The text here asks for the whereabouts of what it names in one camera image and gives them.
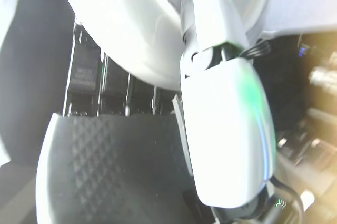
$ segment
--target white plastic casing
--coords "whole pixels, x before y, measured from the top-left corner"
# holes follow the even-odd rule
[[[254,199],[275,167],[275,135],[260,79],[245,59],[182,79],[183,109],[199,199],[235,208]]]

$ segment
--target black textured mat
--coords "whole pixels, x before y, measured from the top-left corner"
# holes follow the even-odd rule
[[[54,114],[38,167],[39,223],[194,223],[179,137],[175,116]]]

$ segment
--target white round object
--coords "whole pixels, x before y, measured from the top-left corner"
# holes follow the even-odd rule
[[[164,89],[180,89],[180,0],[68,0],[94,41],[118,65]],[[233,0],[250,31],[266,0]]]

